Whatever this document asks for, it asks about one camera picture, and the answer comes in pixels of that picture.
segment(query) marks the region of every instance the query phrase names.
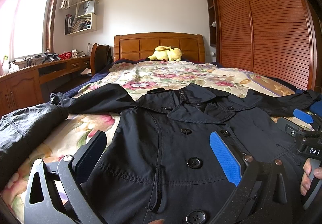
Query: wooden headboard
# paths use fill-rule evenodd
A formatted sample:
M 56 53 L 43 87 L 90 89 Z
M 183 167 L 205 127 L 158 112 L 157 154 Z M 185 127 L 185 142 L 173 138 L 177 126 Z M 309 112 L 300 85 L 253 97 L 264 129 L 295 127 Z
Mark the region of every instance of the wooden headboard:
M 114 37 L 114 61 L 140 60 L 153 55 L 157 46 L 181 49 L 182 57 L 190 61 L 205 62 L 202 35 L 173 32 L 149 32 Z

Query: human hand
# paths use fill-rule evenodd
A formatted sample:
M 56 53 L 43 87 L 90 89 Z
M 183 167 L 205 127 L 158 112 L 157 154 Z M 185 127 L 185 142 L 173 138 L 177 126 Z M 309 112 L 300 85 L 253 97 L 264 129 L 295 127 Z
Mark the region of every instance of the human hand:
M 303 174 L 303 177 L 302 177 L 302 181 L 301 181 L 301 186 L 300 186 L 300 191 L 301 191 L 301 194 L 303 196 L 306 195 L 306 192 L 310 189 L 310 186 L 311 186 L 311 180 L 309 179 L 309 175 L 312 171 L 312 166 L 311 166 L 311 163 L 310 163 L 310 158 L 308 158 L 303 166 L 303 169 L 304 169 L 304 174 Z M 322 180 L 322 167 L 320 168 L 316 168 L 314 171 L 313 171 L 313 174 L 316 178 Z
M 150 222 L 149 224 L 163 224 L 164 220 L 155 220 L 153 222 Z

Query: pikachu plush toy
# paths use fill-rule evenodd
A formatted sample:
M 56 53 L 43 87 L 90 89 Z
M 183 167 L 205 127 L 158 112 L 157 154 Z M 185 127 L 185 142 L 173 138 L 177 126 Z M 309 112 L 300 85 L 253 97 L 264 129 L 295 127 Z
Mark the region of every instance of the pikachu plush toy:
M 175 47 L 158 46 L 155 48 L 152 56 L 148 57 L 150 60 L 161 61 L 180 61 L 182 52 Z

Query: water bottle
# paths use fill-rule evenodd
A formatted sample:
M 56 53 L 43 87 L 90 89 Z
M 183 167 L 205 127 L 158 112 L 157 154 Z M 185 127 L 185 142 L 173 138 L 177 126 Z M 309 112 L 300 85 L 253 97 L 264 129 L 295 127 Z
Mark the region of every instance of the water bottle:
M 92 52 L 92 45 L 90 43 L 88 43 L 88 46 L 87 46 L 87 55 L 88 56 L 91 56 L 91 52 Z
M 9 60 L 8 60 L 8 55 L 4 56 L 4 61 L 2 64 L 2 68 L 3 68 L 3 75 L 9 73 Z

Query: coat collar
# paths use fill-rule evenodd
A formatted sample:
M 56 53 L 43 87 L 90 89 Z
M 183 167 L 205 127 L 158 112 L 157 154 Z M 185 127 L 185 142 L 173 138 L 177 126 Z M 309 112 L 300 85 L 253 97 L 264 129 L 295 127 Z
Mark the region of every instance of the coat collar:
M 136 101 L 142 108 L 168 114 L 168 118 L 190 122 L 190 123 L 213 123 L 224 124 L 236 113 L 235 111 L 249 109 L 251 107 L 241 106 L 231 103 L 228 100 L 218 104 L 218 115 L 212 117 L 193 107 L 194 104 L 208 102 L 216 97 L 228 97 L 229 92 L 206 88 L 191 83 L 180 90 L 165 90 L 164 88 L 155 89 L 147 92 Z M 227 106 L 233 105 L 234 110 L 227 110 Z

